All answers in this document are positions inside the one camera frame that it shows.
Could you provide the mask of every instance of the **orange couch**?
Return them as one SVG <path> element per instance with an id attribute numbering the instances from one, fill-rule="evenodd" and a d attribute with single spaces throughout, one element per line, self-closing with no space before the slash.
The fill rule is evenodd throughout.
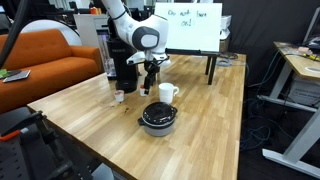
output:
<path id="1" fill-rule="evenodd" d="M 0 36 L 0 51 L 6 38 Z M 70 46 L 57 29 L 20 33 L 2 69 L 31 72 L 21 81 L 0 82 L 0 113 L 96 76 L 101 67 L 98 48 Z"/>

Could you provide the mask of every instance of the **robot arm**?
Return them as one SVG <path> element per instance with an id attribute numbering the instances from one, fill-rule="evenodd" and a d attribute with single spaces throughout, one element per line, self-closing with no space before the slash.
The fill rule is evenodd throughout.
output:
<path id="1" fill-rule="evenodd" d="M 165 53 L 168 38 L 168 21 L 162 17 L 151 15 L 148 19 L 138 22 L 127 13 L 120 0 L 101 0 L 109 15 L 115 23 L 118 36 L 127 44 L 136 48 L 137 52 L 127 60 L 127 64 L 144 61 L 145 70 L 145 94 L 149 94 L 149 88 L 159 72 L 159 65 L 170 64 L 169 57 Z"/>

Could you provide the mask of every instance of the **pot lid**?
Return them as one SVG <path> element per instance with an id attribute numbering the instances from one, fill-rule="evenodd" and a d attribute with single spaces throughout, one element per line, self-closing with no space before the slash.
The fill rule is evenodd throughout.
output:
<path id="1" fill-rule="evenodd" d="M 144 121 L 162 125 L 174 120 L 177 109 L 164 102 L 155 102 L 146 107 L 143 111 L 142 118 Z"/>

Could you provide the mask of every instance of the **wooden table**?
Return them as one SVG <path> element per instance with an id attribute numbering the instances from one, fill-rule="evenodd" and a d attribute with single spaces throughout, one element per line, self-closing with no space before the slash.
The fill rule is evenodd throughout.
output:
<path id="1" fill-rule="evenodd" d="M 274 44 L 286 60 L 286 63 L 282 68 L 271 94 L 269 96 L 260 96 L 260 98 L 273 103 L 282 105 L 285 104 L 286 106 L 315 112 L 315 114 L 311 117 L 308 123 L 304 126 L 304 128 L 300 131 L 298 136 L 293 140 L 283 154 L 263 149 L 263 156 L 265 156 L 267 159 L 320 179 L 320 168 L 300 161 L 304 154 L 320 138 L 320 109 L 307 107 L 297 103 L 285 102 L 284 100 L 278 99 L 278 96 L 292 70 L 294 70 L 294 72 L 302 78 L 320 80 L 319 72 L 313 72 L 306 69 L 308 67 L 320 69 L 320 62 L 297 56 L 297 48 L 292 48 L 288 43 L 275 42 Z"/>
<path id="2" fill-rule="evenodd" d="M 216 67 L 211 86 L 206 57 L 172 55 L 171 61 L 146 97 L 137 90 L 117 103 L 115 82 L 102 74 L 28 106 L 128 179 L 237 179 L 244 61 Z M 169 135 L 152 137 L 137 119 L 158 101 L 160 82 L 180 88 L 171 104 L 178 113 Z"/>

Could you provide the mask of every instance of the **table leg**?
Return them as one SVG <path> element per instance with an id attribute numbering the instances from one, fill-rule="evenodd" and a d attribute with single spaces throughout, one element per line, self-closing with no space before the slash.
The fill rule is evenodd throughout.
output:
<path id="1" fill-rule="evenodd" d="M 208 56 L 207 66 L 206 66 L 206 73 L 205 73 L 206 75 L 208 75 L 208 73 L 209 73 L 210 63 L 211 63 L 211 57 Z"/>
<path id="2" fill-rule="evenodd" d="M 320 179 L 320 168 L 300 161 L 301 157 L 320 138 L 319 127 L 320 109 L 312 116 L 283 154 L 266 149 L 262 149 L 262 154 L 267 159 Z"/>
<path id="3" fill-rule="evenodd" d="M 281 70 L 281 73 L 275 83 L 275 85 L 273 86 L 273 89 L 271 91 L 271 94 L 269 96 L 258 96 L 258 98 L 272 102 L 272 103 L 276 103 L 276 104 L 280 104 L 280 105 L 286 105 L 289 107 L 293 107 L 293 108 L 298 108 L 298 109 L 302 109 L 305 111 L 310 111 L 310 112 L 316 112 L 317 109 L 315 108 L 311 108 L 308 106 L 304 106 L 304 105 L 300 105 L 297 103 L 292 103 L 292 102 L 288 102 L 288 101 L 284 101 L 282 99 L 278 99 L 278 96 L 285 84 L 285 82 L 287 81 L 290 73 L 291 73 L 291 66 L 288 64 L 288 62 L 286 62 Z"/>
<path id="4" fill-rule="evenodd" d="M 211 57 L 211 59 L 212 59 L 212 62 L 211 62 L 211 66 L 210 66 L 208 85 L 212 84 L 214 68 L 216 67 L 217 56 Z"/>

